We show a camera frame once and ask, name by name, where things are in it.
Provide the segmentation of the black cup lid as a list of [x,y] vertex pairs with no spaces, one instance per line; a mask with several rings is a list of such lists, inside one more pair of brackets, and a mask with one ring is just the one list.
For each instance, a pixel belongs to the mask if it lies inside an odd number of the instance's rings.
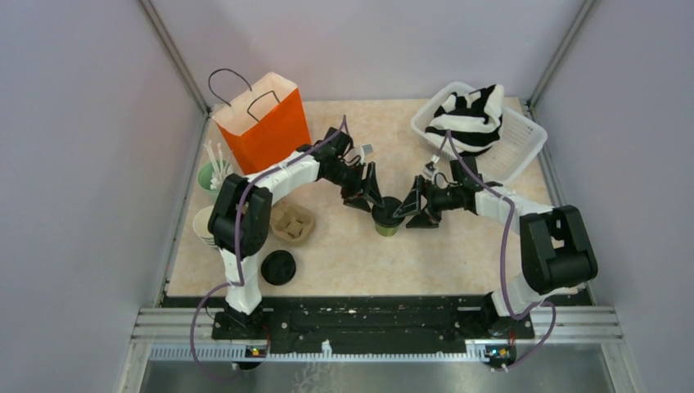
[[404,221],[404,218],[394,216],[401,204],[401,200],[396,197],[384,196],[381,206],[372,207],[371,215],[375,224],[383,228],[397,228]]

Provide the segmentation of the stack of black cup lids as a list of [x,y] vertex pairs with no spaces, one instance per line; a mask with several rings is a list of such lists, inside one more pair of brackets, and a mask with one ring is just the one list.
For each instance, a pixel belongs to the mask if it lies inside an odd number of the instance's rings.
[[273,251],[263,260],[260,272],[267,283],[273,286],[286,285],[296,274],[295,258],[289,251]]

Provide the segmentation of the stack of green paper cups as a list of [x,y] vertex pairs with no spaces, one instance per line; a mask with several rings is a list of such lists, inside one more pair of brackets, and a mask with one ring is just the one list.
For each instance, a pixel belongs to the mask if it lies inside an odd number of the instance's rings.
[[206,206],[197,212],[193,219],[192,227],[194,233],[202,242],[204,242],[207,246],[216,247],[214,235],[208,229],[208,223],[210,221],[210,216],[213,209],[213,206]]

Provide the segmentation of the green paper coffee cup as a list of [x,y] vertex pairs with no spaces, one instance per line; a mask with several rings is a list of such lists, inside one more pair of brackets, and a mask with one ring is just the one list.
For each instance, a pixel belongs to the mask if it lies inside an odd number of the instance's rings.
[[375,223],[376,232],[382,237],[393,237],[399,230],[399,225],[383,225]]

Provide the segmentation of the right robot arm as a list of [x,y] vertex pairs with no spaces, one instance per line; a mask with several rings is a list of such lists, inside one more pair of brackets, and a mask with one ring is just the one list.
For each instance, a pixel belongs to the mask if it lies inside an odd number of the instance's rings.
[[453,182],[440,187],[434,176],[416,176],[394,210],[407,228],[437,228],[443,212],[463,209],[503,225],[501,286],[484,296],[480,327],[502,337],[513,322],[555,293],[594,279],[598,273],[588,231],[578,208],[528,200],[497,182],[485,182],[476,160],[451,160]]

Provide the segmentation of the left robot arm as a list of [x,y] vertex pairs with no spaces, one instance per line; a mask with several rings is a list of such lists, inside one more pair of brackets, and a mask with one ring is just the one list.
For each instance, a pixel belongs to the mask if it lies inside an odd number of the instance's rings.
[[376,165],[346,160],[353,139],[343,128],[330,128],[325,138],[303,145],[262,172],[231,174],[222,184],[208,220],[208,230],[223,260],[228,292],[225,301],[236,311],[232,329],[243,338],[259,334],[263,322],[255,311],[262,300],[258,253],[268,238],[273,206],[297,188],[318,180],[340,187],[345,205],[370,211],[384,206]]

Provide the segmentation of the brown cardboard cup carrier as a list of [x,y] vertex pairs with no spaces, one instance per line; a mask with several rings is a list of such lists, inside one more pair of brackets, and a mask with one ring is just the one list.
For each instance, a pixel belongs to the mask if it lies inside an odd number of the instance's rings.
[[293,203],[277,203],[270,215],[270,229],[282,242],[292,246],[303,246],[316,228],[313,213]]

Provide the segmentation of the black and white striped cloth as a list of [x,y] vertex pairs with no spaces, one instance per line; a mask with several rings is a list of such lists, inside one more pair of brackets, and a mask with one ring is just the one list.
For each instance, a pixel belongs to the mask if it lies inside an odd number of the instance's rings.
[[426,137],[437,143],[450,134],[461,155],[478,156],[502,137],[505,89],[492,84],[468,93],[452,92],[434,112],[424,128]]

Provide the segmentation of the orange paper bag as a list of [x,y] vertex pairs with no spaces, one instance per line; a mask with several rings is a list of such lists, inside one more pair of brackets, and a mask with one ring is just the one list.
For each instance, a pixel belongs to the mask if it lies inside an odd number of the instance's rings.
[[[246,90],[228,100],[212,87],[213,77],[229,72]],[[244,174],[267,169],[286,159],[296,148],[311,143],[300,91],[296,83],[269,72],[254,84],[231,69],[217,69],[208,76],[208,89],[222,103],[212,120]]]

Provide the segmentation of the white plastic basket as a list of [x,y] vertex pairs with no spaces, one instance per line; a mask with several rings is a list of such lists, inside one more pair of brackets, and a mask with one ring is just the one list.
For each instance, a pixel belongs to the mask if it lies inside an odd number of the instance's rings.
[[[475,89],[454,81],[440,89],[411,118],[414,133],[423,137],[435,150],[440,144],[425,135],[425,127],[433,120],[435,111],[451,93],[462,95]],[[513,183],[542,150],[548,136],[546,130],[509,106],[502,108],[501,139],[491,150],[477,156],[478,170],[486,180],[502,184]]]

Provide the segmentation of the green cup with white stirrers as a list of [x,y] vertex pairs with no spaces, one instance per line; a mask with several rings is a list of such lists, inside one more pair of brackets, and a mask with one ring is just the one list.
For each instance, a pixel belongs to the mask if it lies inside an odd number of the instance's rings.
[[237,161],[225,144],[212,140],[203,143],[196,181],[210,200],[217,198],[223,179],[237,172]]

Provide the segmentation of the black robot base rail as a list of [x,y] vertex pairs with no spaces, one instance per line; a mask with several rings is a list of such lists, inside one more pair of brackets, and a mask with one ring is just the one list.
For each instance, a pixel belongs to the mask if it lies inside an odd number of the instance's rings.
[[483,296],[268,296],[245,315],[225,306],[214,316],[215,340],[258,340],[274,355],[462,354],[475,339],[530,339],[529,318],[493,316]]

